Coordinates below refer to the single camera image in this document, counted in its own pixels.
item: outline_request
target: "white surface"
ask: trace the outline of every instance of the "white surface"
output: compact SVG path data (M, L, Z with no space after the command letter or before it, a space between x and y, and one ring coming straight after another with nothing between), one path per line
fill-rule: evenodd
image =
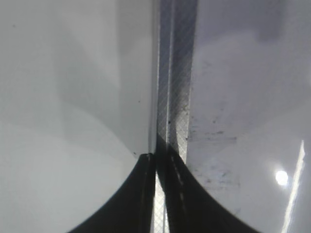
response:
M0 232L66 232L148 152L152 2L0 2Z
M257 230L308 233L311 2L201 0L198 9L187 164Z

